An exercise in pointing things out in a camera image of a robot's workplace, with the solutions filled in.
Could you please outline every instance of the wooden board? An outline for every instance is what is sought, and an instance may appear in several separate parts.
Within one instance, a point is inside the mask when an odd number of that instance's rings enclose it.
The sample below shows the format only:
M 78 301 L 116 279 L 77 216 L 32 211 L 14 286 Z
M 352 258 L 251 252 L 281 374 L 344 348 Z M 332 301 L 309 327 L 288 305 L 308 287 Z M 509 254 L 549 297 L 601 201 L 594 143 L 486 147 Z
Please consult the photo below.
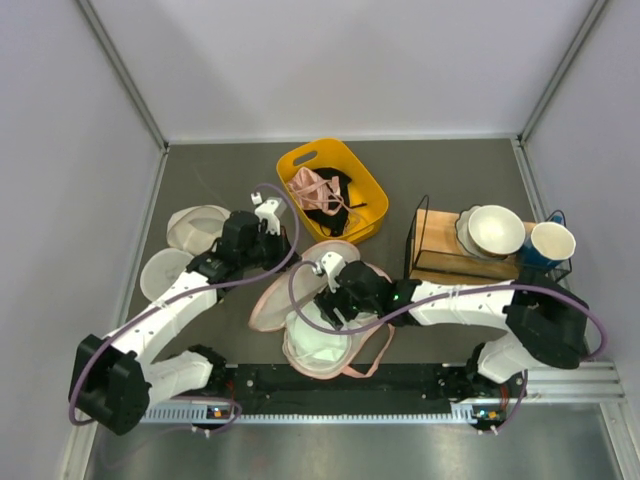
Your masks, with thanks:
M 515 256 L 505 260 L 484 260 L 471 256 L 456 239 L 455 223 L 459 214 L 430 210 L 416 212 L 416 234 L 413 243 L 413 261 L 417 268 L 410 277 L 441 284 L 486 284 L 512 280 L 519 271 Z M 529 233 L 535 223 L 525 222 Z

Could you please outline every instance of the bag strap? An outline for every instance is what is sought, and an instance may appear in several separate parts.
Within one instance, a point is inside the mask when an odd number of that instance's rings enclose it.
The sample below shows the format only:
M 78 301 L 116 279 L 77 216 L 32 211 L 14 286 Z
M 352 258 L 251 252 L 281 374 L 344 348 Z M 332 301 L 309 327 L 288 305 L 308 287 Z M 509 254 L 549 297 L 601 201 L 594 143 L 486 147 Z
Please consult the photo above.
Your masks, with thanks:
M 342 373 L 352 378 L 369 378 L 374 373 L 376 373 L 376 371 L 378 370 L 378 366 L 380 365 L 380 360 L 382 360 L 383 355 L 387 351 L 387 348 L 389 348 L 389 345 L 391 345 L 391 340 L 393 340 L 393 336 L 395 335 L 396 329 L 393 327 L 393 325 L 387 323 L 387 326 L 389 327 L 389 338 L 387 339 L 387 343 L 385 343 L 384 347 L 382 347 L 382 350 L 380 350 L 380 353 L 378 353 L 378 355 L 376 356 L 376 359 L 373 361 L 373 364 L 371 365 L 367 373 L 361 373 L 349 365 L 344 367 Z

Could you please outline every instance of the blue mug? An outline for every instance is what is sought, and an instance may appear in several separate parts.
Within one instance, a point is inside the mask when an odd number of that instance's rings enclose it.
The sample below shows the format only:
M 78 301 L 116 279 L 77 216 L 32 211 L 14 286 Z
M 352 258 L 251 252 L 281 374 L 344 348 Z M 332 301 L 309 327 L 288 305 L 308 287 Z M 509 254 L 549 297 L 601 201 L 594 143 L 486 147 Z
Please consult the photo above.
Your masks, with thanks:
M 576 239 L 567 227 L 554 221 L 542 222 L 533 227 L 525 240 L 518 252 L 518 262 L 548 272 L 570 259 L 575 251 Z

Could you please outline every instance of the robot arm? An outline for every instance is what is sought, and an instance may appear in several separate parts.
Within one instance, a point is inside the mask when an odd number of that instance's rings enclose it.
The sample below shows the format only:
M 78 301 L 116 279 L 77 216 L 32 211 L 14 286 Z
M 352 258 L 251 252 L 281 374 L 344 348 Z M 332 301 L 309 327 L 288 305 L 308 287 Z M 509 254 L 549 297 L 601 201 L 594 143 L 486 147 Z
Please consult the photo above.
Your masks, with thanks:
M 398 316 L 395 326 L 430 326 L 439 323 L 480 325 L 498 328 L 505 335 L 476 347 L 467 364 L 470 377 L 479 374 L 502 384 L 518 372 L 550 366 L 578 368 L 583 353 L 586 317 L 561 302 L 542 294 L 503 290 L 461 294 L 477 285 L 437 285 L 419 280 L 389 282 L 361 261 L 345 263 L 335 252 L 325 254 L 316 271 L 326 274 L 328 287 L 314 299 L 323 317 L 335 328 L 358 312 L 382 317 L 434 295 L 444 296 Z M 582 300 L 539 273 L 524 272 L 514 282 L 545 287 Z
M 253 268 L 270 270 L 291 250 L 280 215 L 280 198 L 265 202 L 253 196 L 255 211 L 232 212 L 211 251 L 195 257 L 177 281 L 140 315 L 158 309 L 134 328 L 126 324 L 100 339 L 85 338 L 76 353 L 70 396 L 80 372 L 109 337 L 121 332 L 98 358 L 84 382 L 77 408 L 122 435 L 138 424 L 145 411 L 182 392 L 207 385 L 218 357 L 203 348 L 152 364 L 160 351 L 195 317 L 218 303 L 230 288 L 207 288 L 242 278 Z M 294 254 L 285 269 L 298 261 Z M 196 293 L 173 300 L 180 293 Z

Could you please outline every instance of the yellow plastic bin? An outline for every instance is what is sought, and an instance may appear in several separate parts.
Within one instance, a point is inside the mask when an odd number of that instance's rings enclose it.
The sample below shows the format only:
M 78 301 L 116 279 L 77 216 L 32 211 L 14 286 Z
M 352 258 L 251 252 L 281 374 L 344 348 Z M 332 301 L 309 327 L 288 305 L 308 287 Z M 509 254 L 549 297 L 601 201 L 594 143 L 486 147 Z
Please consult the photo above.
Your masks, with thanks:
M 329 237 L 322 232 L 320 225 L 309 219 L 296 199 L 287 188 L 290 181 L 302 167 L 310 169 L 333 167 L 351 177 L 349 184 L 349 200 L 351 205 L 366 203 L 357 209 L 364 221 L 360 221 L 353 229 L 347 227 L 346 233 L 341 237 Z M 345 240 L 350 243 L 361 242 L 373 236 L 380 227 L 384 216 L 389 209 L 389 199 L 380 188 L 378 182 L 371 176 L 365 166 L 358 160 L 351 150 L 340 140 L 335 138 L 321 138 L 302 145 L 285 154 L 276 166 L 278 176 L 287 189 L 289 196 L 293 198 L 300 218 L 311 233 L 313 238 L 322 242 L 324 240 Z

